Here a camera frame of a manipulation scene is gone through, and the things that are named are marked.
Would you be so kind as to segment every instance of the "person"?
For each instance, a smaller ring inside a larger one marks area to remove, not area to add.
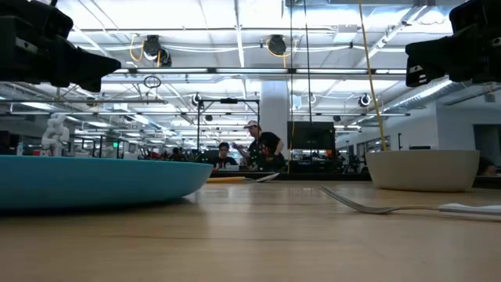
[[[228,157],[229,144],[223,142],[219,144],[219,155],[209,159],[209,164],[214,165],[215,168],[226,168],[226,165],[238,165],[234,158]]]
[[[479,176],[496,176],[497,171],[494,163],[487,157],[480,157],[478,162],[477,175]]]
[[[169,157],[169,161],[186,161],[185,156],[182,154],[182,148],[172,149],[172,155]]]
[[[278,171],[285,166],[282,155],[283,141],[273,132],[263,132],[257,121],[249,121],[244,126],[254,137],[246,152],[242,146],[235,144],[239,153],[247,158],[247,163],[253,168],[266,171]]]

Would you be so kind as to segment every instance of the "teal plate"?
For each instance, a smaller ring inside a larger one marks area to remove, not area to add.
[[[210,164],[0,156],[0,210],[169,201],[206,183]]]

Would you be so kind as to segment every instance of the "pillar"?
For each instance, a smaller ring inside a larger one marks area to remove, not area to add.
[[[275,133],[284,143],[282,154],[289,157],[287,150],[287,121],[289,119],[289,90],[287,81],[263,81],[261,83],[261,120],[263,132]]]

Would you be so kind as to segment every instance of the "person sitting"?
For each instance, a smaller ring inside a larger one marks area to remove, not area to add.
[[[214,165],[215,168],[226,168],[226,165],[238,165],[234,158],[228,157],[229,144],[223,142],[219,144],[219,155],[209,159],[209,164]]]
[[[185,156],[182,154],[182,148],[172,149],[172,155],[169,157],[169,161],[186,161]]]
[[[478,162],[478,176],[497,176],[497,171],[494,163],[487,157],[480,157]]]

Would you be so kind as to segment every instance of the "silver fork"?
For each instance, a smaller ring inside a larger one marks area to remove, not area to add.
[[[327,195],[331,196],[337,201],[346,204],[348,207],[355,209],[357,212],[371,214],[371,215],[387,215],[394,211],[402,210],[432,210],[440,212],[456,212],[456,213],[468,213],[476,215],[501,215],[501,205],[493,206],[483,206],[483,207],[471,207],[463,204],[443,204],[438,207],[430,206],[405,206],[405,207],[387,207],[387,208],[375,208],[367,207],[361,204],[357,204],[354,201],[347,199],[326,187],[320,187],[320,189]]]

